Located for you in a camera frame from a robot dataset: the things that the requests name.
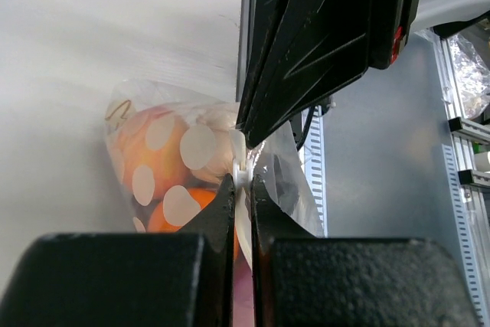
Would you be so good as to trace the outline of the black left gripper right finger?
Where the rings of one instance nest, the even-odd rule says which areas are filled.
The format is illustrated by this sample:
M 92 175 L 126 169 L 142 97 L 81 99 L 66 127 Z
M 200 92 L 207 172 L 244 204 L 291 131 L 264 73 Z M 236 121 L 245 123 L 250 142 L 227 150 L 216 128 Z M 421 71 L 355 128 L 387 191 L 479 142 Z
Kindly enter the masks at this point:
M 477 326 L 455 261 L 427 239 L 320 238 L 250 194 L 258 326 Z

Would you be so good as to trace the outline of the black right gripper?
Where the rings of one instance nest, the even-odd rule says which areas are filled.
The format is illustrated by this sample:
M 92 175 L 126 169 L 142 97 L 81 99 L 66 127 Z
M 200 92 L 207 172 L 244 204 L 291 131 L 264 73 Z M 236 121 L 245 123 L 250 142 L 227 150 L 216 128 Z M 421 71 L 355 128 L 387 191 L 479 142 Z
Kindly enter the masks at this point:
M 384 70 L 393 64 L 407 44 L 418 4 L 419 0 L 289 0 L 268 56 L 277 64 L 267 64 L 261 80 L 298 88 L 303 111 L 365 73 L 368 44 L 370 67 Z M 268 96 L 265 105 L 268 116 L 277 111 Z M 257 117 L 252 127 L 243 128 L 248 147 L 257 146 L 283 124 L 259 127 L 270 121 Z

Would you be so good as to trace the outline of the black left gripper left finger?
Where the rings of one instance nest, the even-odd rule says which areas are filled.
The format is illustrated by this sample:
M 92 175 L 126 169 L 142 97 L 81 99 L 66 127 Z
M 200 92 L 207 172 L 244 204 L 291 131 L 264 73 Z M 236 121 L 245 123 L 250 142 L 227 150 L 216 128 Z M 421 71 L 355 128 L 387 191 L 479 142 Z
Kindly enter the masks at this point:
M 229 326 L 236 189 L 174 233 L 47 234 L 1 300 L 3 326 Z

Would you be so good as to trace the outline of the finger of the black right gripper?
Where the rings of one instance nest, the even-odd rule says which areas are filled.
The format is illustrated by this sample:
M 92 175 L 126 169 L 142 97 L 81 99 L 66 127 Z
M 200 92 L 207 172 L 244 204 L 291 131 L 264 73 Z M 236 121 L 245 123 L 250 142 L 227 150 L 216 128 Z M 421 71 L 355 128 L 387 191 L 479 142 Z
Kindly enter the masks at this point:
M 257 117 L 270 118 L 260 128 L 276 128 L 302 110 L 302 93 L 284 83 L 261 80 L 270 48 L 278 35 L 279 24 L 289 0 L 242 0 L 237 70 L 237 101 L 240 107 L 236 127 L 250 128 Z M 270 97 L 277 111 L 267 115 L 265 98 Z

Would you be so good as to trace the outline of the pink onion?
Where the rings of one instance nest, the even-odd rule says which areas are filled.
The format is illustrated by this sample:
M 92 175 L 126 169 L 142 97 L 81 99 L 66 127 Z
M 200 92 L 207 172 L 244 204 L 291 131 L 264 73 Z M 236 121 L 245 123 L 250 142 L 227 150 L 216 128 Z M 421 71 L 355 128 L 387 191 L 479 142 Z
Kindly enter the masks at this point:
M 251 269 L 240 253 L 234 262 L 233 326 L 254 327 L 253 278 Z

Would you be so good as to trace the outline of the orange fruit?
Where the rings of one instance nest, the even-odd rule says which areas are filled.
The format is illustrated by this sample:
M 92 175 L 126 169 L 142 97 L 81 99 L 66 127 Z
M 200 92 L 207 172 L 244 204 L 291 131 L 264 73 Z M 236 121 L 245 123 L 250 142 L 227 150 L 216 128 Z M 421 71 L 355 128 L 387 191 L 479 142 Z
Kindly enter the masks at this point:
M 171 187 L 156 205 L 146 231 L 152 233 L 174 233 L 180 230 L 216 197 L 214 191 L 203 188 Z

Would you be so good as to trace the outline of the garlic bulb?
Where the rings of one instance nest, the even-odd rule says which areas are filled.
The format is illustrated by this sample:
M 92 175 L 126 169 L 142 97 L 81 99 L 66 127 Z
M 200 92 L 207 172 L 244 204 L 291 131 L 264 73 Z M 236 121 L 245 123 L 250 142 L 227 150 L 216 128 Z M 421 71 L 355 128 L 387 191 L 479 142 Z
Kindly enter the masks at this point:
M 204 166 L 192 169 L 194 177 L 208 183 L 219 184 L 232 171 L 234 158 L 229 131 L 235 127 L 238 105 L 220 104 L 209 107 L 196 118 L 198 125 L 206 126 L 214 135 L 212 155 Z

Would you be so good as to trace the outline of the clear zip top bag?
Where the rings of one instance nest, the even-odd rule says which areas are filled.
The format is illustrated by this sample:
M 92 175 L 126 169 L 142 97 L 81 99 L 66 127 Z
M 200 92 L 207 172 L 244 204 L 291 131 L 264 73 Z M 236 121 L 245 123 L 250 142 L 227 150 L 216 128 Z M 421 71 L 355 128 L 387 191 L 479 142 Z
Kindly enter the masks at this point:
M 118 84 L 106 111 L 106 145 L 116 177 L 132 206 L 138 232 L 174 234 L 211 203 L 226 174 L 232 174 L 234 129 L 239 103 L 148 80 Z M 267 194 L 294 221 L 314 235 L 323 224 L 296 152 L 293 123 L 283 125 L 255 149 L 247 150 L 249 167 L 265 181 Z M 234 228 L 234 326 L 257 326 L 254 321 L 250 196 L 238 205 Z M 193 256 L 183 241 L 158 245 L 151 256 L 155 275 L 144 282 L 170 283 L 158 297 L 162 307 L 177 312 L 184 295 L 184 259 Z

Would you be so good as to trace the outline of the peach fruit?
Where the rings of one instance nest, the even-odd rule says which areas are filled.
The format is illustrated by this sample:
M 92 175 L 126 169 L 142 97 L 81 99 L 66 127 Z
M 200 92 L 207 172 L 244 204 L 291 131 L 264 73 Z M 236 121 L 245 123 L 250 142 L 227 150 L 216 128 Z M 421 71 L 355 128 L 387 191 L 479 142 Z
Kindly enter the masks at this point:
M 180 142 L 187 130 L 177 113 L 155 106 L 136 113 L 116 132 L 109 146 L 116 177 L 141 206 L 184 184 L 189 169 Z

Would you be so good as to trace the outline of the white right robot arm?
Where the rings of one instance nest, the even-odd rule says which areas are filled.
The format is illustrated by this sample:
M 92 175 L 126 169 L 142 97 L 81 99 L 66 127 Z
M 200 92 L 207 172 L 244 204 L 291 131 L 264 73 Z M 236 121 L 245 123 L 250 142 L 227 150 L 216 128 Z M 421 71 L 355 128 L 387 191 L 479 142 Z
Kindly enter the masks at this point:
M 237 127 L 247 147 L 367 69 L 387 69 L 410 33 L 447 37 L 488 11 L 489 0 L 242 0 Z

